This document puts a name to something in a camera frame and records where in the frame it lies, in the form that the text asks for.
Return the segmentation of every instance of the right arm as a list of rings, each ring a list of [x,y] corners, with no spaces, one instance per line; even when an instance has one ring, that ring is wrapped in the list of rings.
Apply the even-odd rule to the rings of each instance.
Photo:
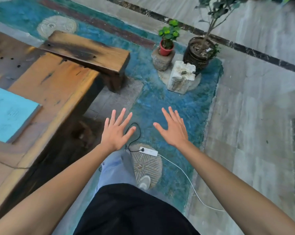
[[[189,142],[177,111],[171,107],[169,114],[164,108],[162,111],[168,130],[158,123],[153,125],[167,143],[185,156],[244,234],[295,235],[295,222],[281,209]]]

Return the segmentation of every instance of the person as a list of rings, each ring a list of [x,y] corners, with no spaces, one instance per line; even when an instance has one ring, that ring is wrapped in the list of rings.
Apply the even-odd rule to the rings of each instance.
[[[173,206],[150,195],[148,179],[141,189],[128,170],[127,152],[120,152],[136,130],[123,135],[132,113],[122,121],[106,119],[101,143],[26,197],[0,219],[0,235],[51,234],[95,170],[103,162],[105,178],[74,232],[81,234],[199,234]],[[168,129],[154,127],[176,147],[205,181],[225,211],[244,234],[295,235],[295,222],[270,200],[202,153],[188,140],[184,120],[177,111],[162,108]]]

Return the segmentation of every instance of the black shirt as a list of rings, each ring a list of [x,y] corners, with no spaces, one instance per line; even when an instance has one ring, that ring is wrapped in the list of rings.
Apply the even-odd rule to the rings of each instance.
[[[130,184],[103,186],[74,235],[199,234],[176,208]]]

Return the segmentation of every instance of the light blue book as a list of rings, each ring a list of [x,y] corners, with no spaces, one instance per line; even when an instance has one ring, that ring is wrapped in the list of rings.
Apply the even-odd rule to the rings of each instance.
[[[13,142],[41,105],[0,88],[0,141]]]

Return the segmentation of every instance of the pants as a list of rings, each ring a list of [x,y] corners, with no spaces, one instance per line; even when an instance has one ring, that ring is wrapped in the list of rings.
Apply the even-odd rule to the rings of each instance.
[[[102,171],[96,192],[102,187],[111,184],[127,183],[137,186],[134,175],[133,159],[128,150],[121,149],[110,154],[104,162],[102,162]],[[167,198],[157,192],[155,189],[143,190],[146,193],[169,203]]]

